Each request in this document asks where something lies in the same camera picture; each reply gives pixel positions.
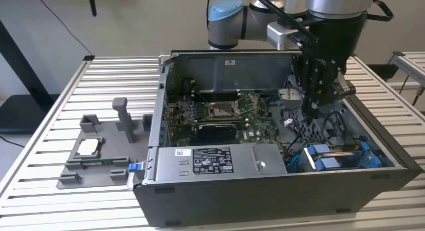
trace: white wall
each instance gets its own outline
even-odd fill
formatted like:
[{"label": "white wall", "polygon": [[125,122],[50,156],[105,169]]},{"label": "white wall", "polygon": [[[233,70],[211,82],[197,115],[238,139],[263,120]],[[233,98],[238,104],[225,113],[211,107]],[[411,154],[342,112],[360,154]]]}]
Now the white wall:
[{"label": "white wall", "polygon": [[[158,55],[161,50],[207,48],[206,0],[95,0],[97,17],[90,16],[87,0],[43,1],[94,55],[143,56]],[[356,49],[364,62],[384,62],[395,50],[425,50],[419,37],[425,0],[383,1],[395,19],[368,22]],[[86,51],[38,0],[0,0],[0,19],[47,91],[58,93]],[[241,41],[238,48],[270,46]],[[0,69],[6,77],[0,79],[0,96],[25,93],[1,60]]]}]

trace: black stand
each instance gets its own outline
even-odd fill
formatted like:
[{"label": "black stand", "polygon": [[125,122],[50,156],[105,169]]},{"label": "black stand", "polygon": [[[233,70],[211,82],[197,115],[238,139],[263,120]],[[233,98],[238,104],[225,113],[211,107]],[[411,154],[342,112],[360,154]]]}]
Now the black stand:
[{"label": "black stand", "polygon": [[0,53],[30,95],[13,95],[0,107],[0,133],[31,134],[37,129],[57,95],[45,87],[0,21]]}]

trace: power supply label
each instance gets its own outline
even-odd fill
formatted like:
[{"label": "power supply label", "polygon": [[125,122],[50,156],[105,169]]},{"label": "power supply label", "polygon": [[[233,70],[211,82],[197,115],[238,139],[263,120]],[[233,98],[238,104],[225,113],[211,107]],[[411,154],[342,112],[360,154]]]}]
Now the power supply label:
[{"label": "power supply label", "polygon": [[230,148],[193,149],[193,173],[197,175],[233,173]]}]

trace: motherboard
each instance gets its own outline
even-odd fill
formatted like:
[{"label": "motherboard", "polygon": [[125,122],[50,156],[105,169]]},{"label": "motherboard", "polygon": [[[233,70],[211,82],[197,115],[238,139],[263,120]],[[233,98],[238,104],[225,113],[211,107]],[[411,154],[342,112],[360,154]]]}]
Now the motherboard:
[{"label": "motherboard", "polygon": [[275,143],[278,129],[259,92],[179,96],[167,106],[171,146]]}]

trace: slatted metal table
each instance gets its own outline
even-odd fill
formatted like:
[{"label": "slatted metal table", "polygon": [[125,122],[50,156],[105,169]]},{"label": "slatted metal table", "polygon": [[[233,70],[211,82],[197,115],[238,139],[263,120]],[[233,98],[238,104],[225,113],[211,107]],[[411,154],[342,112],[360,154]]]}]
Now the slatted metal table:
[{"label": "slatted metal table", "polygon": [[388,64],[394,64],[425,86],[425,52],[394,52]]},{"label": "slatted metal table", "polygon": [[[83,114],[117,120],[114,97],[126,97],[133,118],[151,113],[157,57],[102,57],[85,61],[21,152],[0,187],[1,230],[151,230],[125,186],[58,190],[57,177],[69,156]],[[356,57],[347,61],[356,96],[410,156],[425,169],[425,118]],[[399,191],[379,194],[355,214],[304,217],[179,230],[422,230],[425,174]]]}]

